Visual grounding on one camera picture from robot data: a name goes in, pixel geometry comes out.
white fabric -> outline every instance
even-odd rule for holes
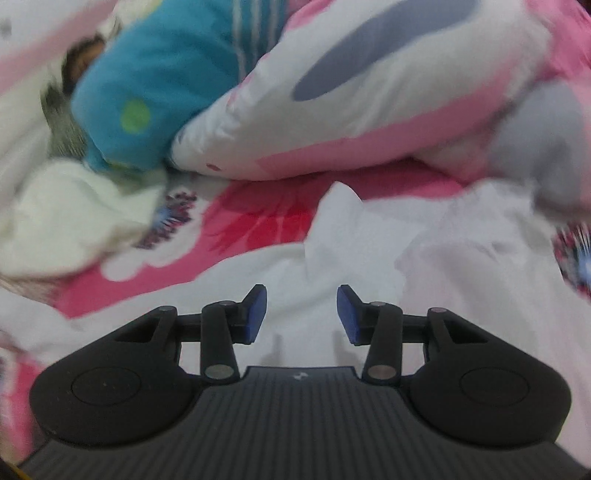
[[[180,313],[241,299],[255,283],[269,292],[256,342],[236,346],[247,365],[362,365],[366,348],[348,344],[336,314],[338,285],[365,301],[424,314],[446,306],[560,371],[573,406],[560,444],[591,466],[591,305],[566,286],[553,260],[549,224],[531,211],[529,195],[488,181],[457,200],[415,198],[362,203],[336,184],[322,200],[302,244],[260,249],[228,259],[191,283],[169,287],[67,322],[46,305],[0,290],[0,329],[44,363],[53,362],[162,304]],[[405,348],[404,372],[422,363]],[[181,364],[199,368],[198,345]]]
[[[14,54],[36,42],[43,41],[51,33],[69,20],[84,11],[85,8],[103,0],[54,0],[40,2],[37,0],[2,0],[0,18],[10,19],[12,35],[10,41],[0,42],[0,57]]]
[[[0,273],[13,278],[75,273],[139,241],[163,199],[166,175],[98,175],[82,163],[45,163],[0,214]]]
[[[0,95],[0,210],[47,158],[49,128],[39,97],[51,78],[51,70],[43,67]]]
[[[112,35],[113,30],[117,29],[118,22],[122,28],[128,27],[136,20],[152,13],[160,3],[162,0],[119,0],[112,15],[98,26],[98,30],[105,38],[108,38]]]

pillow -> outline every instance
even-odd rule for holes
[[[285,3],[166,0],[124,30],[73,95],[89,139],[87,164],[97,171],[160,165],[178,130],[275,44]]]
[[[591,72],[536,82],[495,121],[415,157],[463,181],[508,178],[545,204],[589,210]]]
[[[178,168],[268,180],[403,158],[488,121],[536,77],[550,43],[522,0],[314,0],[309,9],[178,133]]]

pink fabric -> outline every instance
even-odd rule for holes
[[[506,103],[515,62],[471,95],[409,121],[388,125],[356,138],[341,138],[257,160],[273,178],[302,172],[346,170],[403,158],[422,148],[456,138],[486,122]]]
[[[269,55],[268,53],[265,53],[261,59],[258,61],[258,63],[262,62],[265,57]],[[244,77],[244,80],[240,82],[240,84],[237,87],[234,87],[231,91],[230,91],[230,96],[228,97],[228,102],[226,103],[226,106],[230,106],[231,104],[234,103],[234,100],[236,100],[236,97],[238,96],[238,93],[240,92],[241,88],[244,88],[246,85],[248,85],[250,82],[252,81],[252,72],[250,72],[248,75],[246,75]]]
[[[72,280],[55,307],[67,317],[79,317],[142,293],[192,281],[226,258],[270,245],[301,242],[320,199],[335,181],[346,183],[362,199],[449,197],[463,188],[444,174],[407,161],[356,172],[234,182],[203,214],[201,231],[186,255],[160,268],[144,264],[126,281],[107,280],[97,265]]]
[[[584,72],[571,83],[573,93],[581,103],[585,121],[585,136],[587,138],[587,164],[581,166],[581,206],[591,209],[591,72]]]
[[[2,394],[4,419],[7,438],[18,459],[24,459],[34,448],[34,420],[29,407],[29,391],[42,368],[26,354],[18,355],[14,365],[15,375],[12,385],[6,385],[7,391]]]
[[[295,28],[303,27],[310,23],[316,15],[321,14],[335,0],[291,0],[291,3],[298,4],[299,8],[291,9],[295,12],[285,24],[284,32]]]
[[[576,0],[527,0],[550,27],[553,46],[540,76],[574,78],[591,66],[591,18]]]
[[[67,20],[58,30],[32,45],[0,60],[0,95],[57,56],[76,40],[92,35],[96,26],[109,16],[118,0],[103,0]]]
[[[417,158],[466,184],[484,179],[489,174],[486,154],[493,138],[490,125],[459,140],[422,151]]]

blanket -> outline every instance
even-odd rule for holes
[[[314,0],[171,158],[268,180],[414,155],[591,208],[589,59],[576,0]]]
[[[163,170],[107,176],[73,160],[45,163],[0,213],[0,274],[69,275],[138,242],[165,186]]]
[[[532,212],[529,192],[500,181],[466,191],[404,162],[230,186],[201,177],[173,188],[168,205],[187,208],[174,217],[191,219],[169,240],[152,239],[152,249],[129,249],[77,277],[57,309],[0,291],[0,329],[22,356],[22,380],[4,394],[11,426],[26,425],[21,402],[39,365],[159,305],[198,312],[254,283],[267,285],[269,308],[256,342],[235,348],[242,368],[359,368],[367,347],[348,344],[336,314],[336,287],[349,283],[364,300],[409,314],[446,306],[557,369],[573,393],[560,445],[591,465],[591,305],[563,282],[553,228]],[[406,347],[404,374],[422,364],[421,349]],[[198,372],[198,345],[183,345],[180,362]]]
[[[123,31],[72,99],[88,165],[159,166],[177,131],[274,46],[287,13],[284,0],[167,0]]]

white bedsheet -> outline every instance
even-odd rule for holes
[[[0,274],[60,277],[140,241],[162,203],[164,169],[96,174],[66,158],[44,163],[0,212]]]
[[[349,283],[365,301],[424,314],[445,306],[546,361],[569,382],[571,413],[559,442],[591,465],[591,304],[566,286],[529,196],[487,181],[456,200],[414,198],[362,203],[335,184],[302,244],[260,249],[225,260],[191,283],[116,304],[70,322],[51,308],[0,290],[0,329],[48,363],[162,304],[180,313],[241,299],[255,283],[269,292],[256,342],[235,347],[241,367],[353,365],[366,348],[348,344],[335,294]],[[404,372],[422,361],[405,349]],[[196,372],[198,345],[181,364]]]

